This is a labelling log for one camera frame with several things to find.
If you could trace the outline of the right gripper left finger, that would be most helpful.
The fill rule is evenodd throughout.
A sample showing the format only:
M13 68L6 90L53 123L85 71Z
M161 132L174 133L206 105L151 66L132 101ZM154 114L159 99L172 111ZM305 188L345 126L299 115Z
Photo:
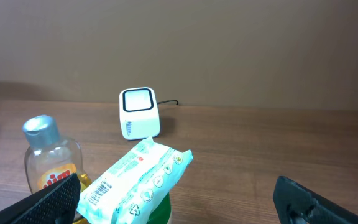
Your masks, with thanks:
M76 173L0 211L0 224L72 224L80 199Z

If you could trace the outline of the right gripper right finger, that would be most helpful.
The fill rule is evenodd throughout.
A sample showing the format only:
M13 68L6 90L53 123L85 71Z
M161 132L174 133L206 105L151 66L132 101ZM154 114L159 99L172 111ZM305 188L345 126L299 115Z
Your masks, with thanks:
M273 202L281 224L358 224L358 215L285 176L278 177Z

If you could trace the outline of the yellow liquid soap bottle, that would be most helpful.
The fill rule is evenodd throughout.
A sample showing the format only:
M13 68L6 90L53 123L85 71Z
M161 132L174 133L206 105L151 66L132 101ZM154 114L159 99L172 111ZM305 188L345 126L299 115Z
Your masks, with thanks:
M76 173L81 190L92 183L83 168L83 155L77 141L60 134L55 119L49 115L33 117L23 124L29 143L24 158L27 183L36 193Z

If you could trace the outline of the teal wet wipes pack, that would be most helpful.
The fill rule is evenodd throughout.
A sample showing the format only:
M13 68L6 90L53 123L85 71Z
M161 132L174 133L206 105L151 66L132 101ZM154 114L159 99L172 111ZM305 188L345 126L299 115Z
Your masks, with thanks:
M143 139L82 191L76 210L89 223L147 224L192 160L190 150Z

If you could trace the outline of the green round can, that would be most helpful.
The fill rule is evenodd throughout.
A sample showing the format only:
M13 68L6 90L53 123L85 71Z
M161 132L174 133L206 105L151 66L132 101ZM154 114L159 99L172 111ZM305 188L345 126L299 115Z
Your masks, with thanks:
M147 224L170 224L171 215L170 195L166 194L158 207L150 214Z

